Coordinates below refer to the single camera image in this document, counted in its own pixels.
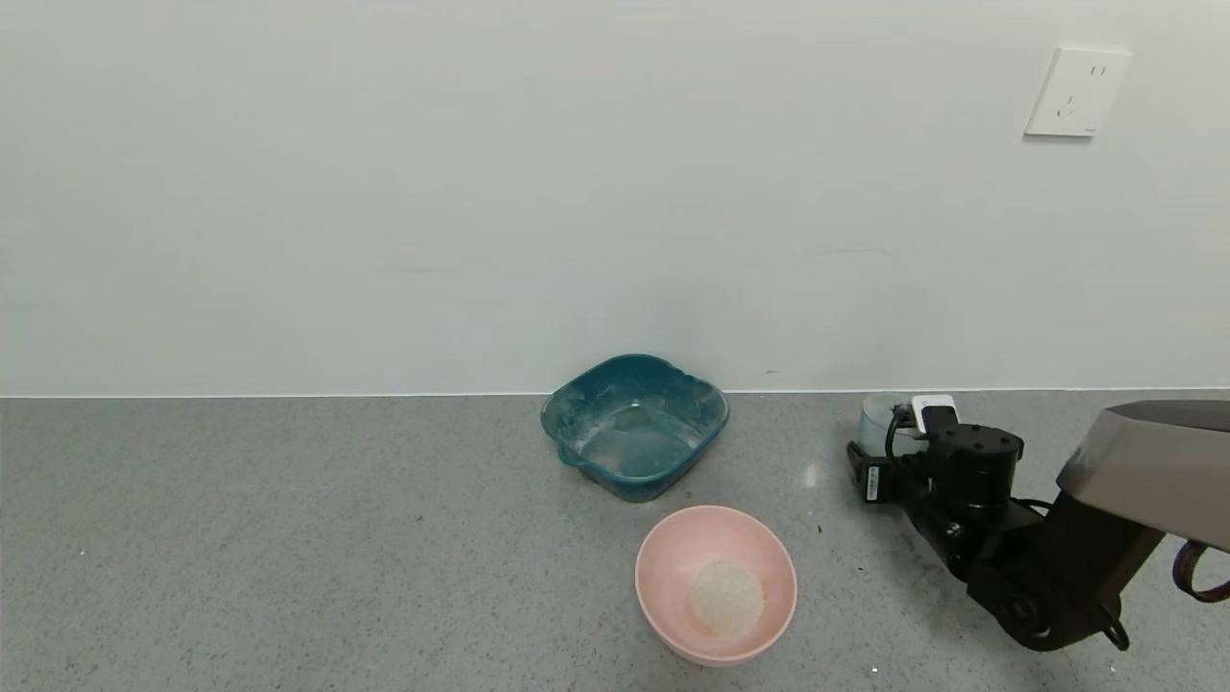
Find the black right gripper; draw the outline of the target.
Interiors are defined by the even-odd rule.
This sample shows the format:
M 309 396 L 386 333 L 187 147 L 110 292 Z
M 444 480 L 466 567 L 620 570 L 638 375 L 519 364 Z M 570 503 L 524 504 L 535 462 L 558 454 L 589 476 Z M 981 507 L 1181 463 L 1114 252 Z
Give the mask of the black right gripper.
M 914 506 L 930 489 L 927 465 L 922 454 L 895 458 L 866 456 L 859 442 L 845 446 L 852 483 L 860 486 L 865 504 Z

